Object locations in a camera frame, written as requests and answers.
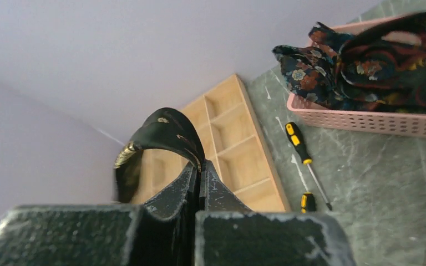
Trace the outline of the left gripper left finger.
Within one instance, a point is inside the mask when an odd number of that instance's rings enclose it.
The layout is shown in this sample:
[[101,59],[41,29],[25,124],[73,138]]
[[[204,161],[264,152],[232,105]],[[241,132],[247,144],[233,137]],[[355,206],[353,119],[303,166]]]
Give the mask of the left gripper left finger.
[[141,205],[27,205],[0,220],[0,265],[190,265],[201,173]]

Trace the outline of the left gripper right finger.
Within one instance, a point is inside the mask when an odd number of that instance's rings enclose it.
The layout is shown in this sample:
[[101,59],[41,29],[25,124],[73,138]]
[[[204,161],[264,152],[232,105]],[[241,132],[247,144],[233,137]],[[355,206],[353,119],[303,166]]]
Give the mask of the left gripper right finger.
[[195,265],[355,265],[340,224],[325,213],[253,212],[205,161]]

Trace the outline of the black gold patterned tie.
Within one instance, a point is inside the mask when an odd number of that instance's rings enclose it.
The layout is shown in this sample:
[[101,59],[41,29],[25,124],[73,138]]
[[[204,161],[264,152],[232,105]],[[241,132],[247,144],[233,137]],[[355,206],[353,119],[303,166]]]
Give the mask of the black gold patterned tie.
[[198,173],[206,160],[199,135],[182,112],[173,108],[154,111],[136,130],[114,161],[115,202],[130,203],[137,194],[146,150],[171,151],[187,159]]

